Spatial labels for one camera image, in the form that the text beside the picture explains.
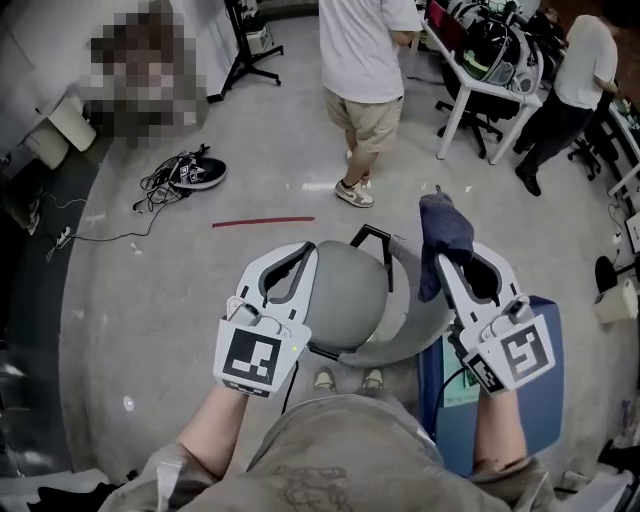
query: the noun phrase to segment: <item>gray cloth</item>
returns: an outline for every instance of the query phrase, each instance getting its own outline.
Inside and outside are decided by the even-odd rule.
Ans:
[[[443,468],[433,442],[399,402],[365,393],[294,407],[266,435],[247,472],[222,481],[181,446],[163,448],[100,510],[556,510],[553,489],[535,459],[465,480]]]
[[[422,220],[422,275],[418,298],[422,302],[434,299],[440,291],[436,272],[436,255],[442,253],[451,261],[464,265],[473,258],[473,226],[442,192],[427,194],[420,199]]]

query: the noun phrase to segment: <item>white sneaker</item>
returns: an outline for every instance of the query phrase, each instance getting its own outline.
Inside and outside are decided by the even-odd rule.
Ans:
[[[364,375],[362,380],[364,389],[384,389],[384,376],[380,368],[372,368]]]
[[[357,208],[371,208],[373,206],[373,197],[362,190],[360,183],[356,183],[353,187],[347,188],[342,184],[342,180],[340,180],[336,183],[334,191],[340,199],[344,199],[347,203]]]
[[[331,391],[332,393],[336,392],[336,379],[333,376],[333,372],[323,366],[318,368],[315,374],[315,378],[313,380],[313,389],[324,389],[326,391]]]

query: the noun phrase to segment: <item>table leg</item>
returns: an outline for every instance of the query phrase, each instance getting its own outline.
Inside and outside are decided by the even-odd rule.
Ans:
[[[436,155],[438,157],[438,160],[444,160],[447,156],[447,151],[449,150],[449,146],[451,145],[453,134],[456,133],[456,129],[458,128],[458,124],[460,123],[460,118],[462,117],[464,109],[467,106],[467,101],[469,100],[470,93],[471,91],[466,87],[460,87],[458,97],[456,98],[456,104],[453,107],[453,112],[451,112],[451,117],[449,117],[449,122],[447,123],[447,129],[444,131],[444,135],[442,137],[442,144],[440,144],[440,149],[438,150],[438,153]]]
[[[407,63],[407,78],[415,78],[416,76],[416,59],[418,57],[420,34],[422,34],[422,32],[415,32],[413,41],[411,41],[411,49],[409,50],[409,62]]]
[[[624,177],[618,183],[616,183],[613,186],[613,188],[611,188],[611,190],[609,190],[609,196],[611,197],[614,196],[618,190],[620,190],[627,183],[629,183],[629,181],[631,181],[631,178],[633,178],[639,172],[640,172],[640,164],[636,165],[627,174],[625,174]]]
[[[518,113],[518,117],[516,117],[516,122],[513,124],[513,128],[511,128],[511,130],[506,135],[506,137],[502,139],[502,142],[498,146],[498,150],[496,151],[496,154],[489,159],[490,164],[495,165],[498,163],[498,160],[502,158],[502,155],[504,155],[504,152],[507,150],[509,146],[511,146],[511,143],[513,142],[513,140],[516,138],[516,136],[520,134],[520,132],[522,131],[522,128],[524,128],[524,125],[536,110],[537,108],[532,105],[525,105],[520,109],[520,112]]]

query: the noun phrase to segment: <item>pixelated area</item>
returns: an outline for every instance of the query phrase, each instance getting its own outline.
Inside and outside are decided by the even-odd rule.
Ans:
[[[201,128],[208,107],[184,20],[168,0],[144,9],[115,14],[91,38],[91,76],[84,80],[92,124],[138,146]]]

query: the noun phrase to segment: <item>black shoe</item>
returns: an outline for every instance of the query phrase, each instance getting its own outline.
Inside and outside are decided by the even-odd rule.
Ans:
[[[609,439],[609,441],[607,441],[607,444],[604,445],[604,448],[600,452],[600,455],[598,455],[598,462],[606,464],[607,455],[609,455],[609,451],[611,450],[611,448],[613,448],[613,439]]]
[[[538,185],[538,180],[535,176],[523,172],[522,169],[518,167],[516,167],[516,176],[522,180],[525,188],[532,196],[540,197],[542,195],[542,190],[540,190],[540,185]]]
[[[528,147],[525,146],[518,146],[518,144],[516,144],[515,146],[513,146],[513,152],[516,155],[521,155],[522,153],[524,153],[525,151],[529,151],[531,148],[533,147],[533,144],[530,144]]]

